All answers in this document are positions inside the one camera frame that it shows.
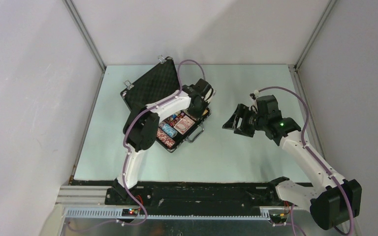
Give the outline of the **red white chip row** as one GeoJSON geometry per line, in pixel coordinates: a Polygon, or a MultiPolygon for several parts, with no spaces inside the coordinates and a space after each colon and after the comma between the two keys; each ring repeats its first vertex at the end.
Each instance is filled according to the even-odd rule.
{"type": "Polygon", "coordinates": [[[160,140],[160,142],[163,143],[168,149],[172,149],[175,145],[175,141],[160,128],[157,129],[157,139],[160,140]]]}

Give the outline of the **black poker set case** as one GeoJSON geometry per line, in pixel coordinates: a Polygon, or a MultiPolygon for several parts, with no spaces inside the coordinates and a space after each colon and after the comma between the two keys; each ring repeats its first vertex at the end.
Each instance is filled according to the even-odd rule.
{"type": "Polygon", "coordinates": [[[121,96],[131,112],[131,109],[137,103],[153,102],[154,99],[165,96],[180,86],[174,61],[171,57],[167,57],[135,82],[129,83],[127,88],[121,92],[121,96]]]}

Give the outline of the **light blue chip stack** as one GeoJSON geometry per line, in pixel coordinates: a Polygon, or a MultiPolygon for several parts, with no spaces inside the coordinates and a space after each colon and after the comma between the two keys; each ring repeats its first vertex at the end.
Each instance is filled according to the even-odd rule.
{"type": "Polygon", "coordinates": [[[176,135],[177,135],[177,130],[175,130],[172,126],[170,126],[168,123],[166,122],[162,122],[159,127],[161,128],[161,130],[167,134],[170,138],[174,138],[176,135]]]}

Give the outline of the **red dice in case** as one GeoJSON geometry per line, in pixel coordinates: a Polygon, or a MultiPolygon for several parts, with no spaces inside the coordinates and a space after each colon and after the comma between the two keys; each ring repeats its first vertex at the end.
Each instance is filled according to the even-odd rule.
{"type": "Polygon", "coordinates": [[[185,113],[184,112],[180,112],[180,113],[175,113],[173,115],[171,115],[167,120],[168,120],[168,124],[172,127],[174,127],[176,125],[176,123],[181,120],[182,118],[185,117],[185,113]]]}

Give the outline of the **red playing card deck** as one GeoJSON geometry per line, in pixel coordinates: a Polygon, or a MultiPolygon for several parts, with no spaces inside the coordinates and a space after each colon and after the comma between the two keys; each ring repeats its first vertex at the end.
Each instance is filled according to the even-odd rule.
{"type": "Polygon", "coordinates": [[[182,135],[184,135],[193,125],[195,121],[185,116],[181,118],[174,126],[174,128],[182,135]]]}

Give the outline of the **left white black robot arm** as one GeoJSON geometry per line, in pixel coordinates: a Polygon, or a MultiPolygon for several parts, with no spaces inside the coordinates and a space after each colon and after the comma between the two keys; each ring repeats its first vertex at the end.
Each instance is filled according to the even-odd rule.
{"type": "Polygon", "coordinates": [[[156,141],[174,150],[210,115],[210,105],[216,91],[204,79],[178,89],[153,102],[137,103],[124,126],[126,160],[117,181],[121,188],[117,199],[124,205],[135,201],[134,187],[143,155],[156,141]]]}

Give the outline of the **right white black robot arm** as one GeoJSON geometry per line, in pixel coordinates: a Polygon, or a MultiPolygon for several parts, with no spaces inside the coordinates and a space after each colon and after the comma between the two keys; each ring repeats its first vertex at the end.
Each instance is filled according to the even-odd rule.
{"type": "Polygon", "coordinates": [[[302,136],[302,129],[292,118],[284,118],[275,96],[257,97],[252,107],[238,104],[222,126],[235,134],[253,137],[263,131],[266,137],[293,157],[312,186],[304,187],[287,177],[268,184],[267,201],[278,206],[287,201],[308,211],[315,223],[324,230],[346,221],[354,227],[360,213],[362,186],[355,179],[346,180],[302,136]]]}

